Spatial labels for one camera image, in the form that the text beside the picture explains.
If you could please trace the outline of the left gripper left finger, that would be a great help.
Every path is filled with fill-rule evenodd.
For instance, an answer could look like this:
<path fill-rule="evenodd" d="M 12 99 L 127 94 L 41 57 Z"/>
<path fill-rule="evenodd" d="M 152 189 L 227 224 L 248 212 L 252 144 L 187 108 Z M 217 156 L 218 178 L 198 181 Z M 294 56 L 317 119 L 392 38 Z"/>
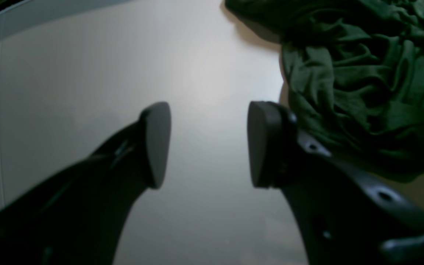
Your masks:
<path fill-rule="evenodd" d="M 0 210 L 0 265 L 111 265 L 131 207 L 164 182 L 171 128 L 169 104 L 152 104 Z"/>

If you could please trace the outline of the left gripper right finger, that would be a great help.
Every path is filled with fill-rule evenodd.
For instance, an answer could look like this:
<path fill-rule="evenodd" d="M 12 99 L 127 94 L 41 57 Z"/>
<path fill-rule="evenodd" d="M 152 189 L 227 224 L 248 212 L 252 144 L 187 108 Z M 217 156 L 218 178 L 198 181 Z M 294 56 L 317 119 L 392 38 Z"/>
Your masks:
<path fill-rule="evenodd" d="M 424 265 L 424 210 L 333 157 L 291 110 L 252 101 L 247 138 L 252 183 L 281 190 L 310 265 Z"/>

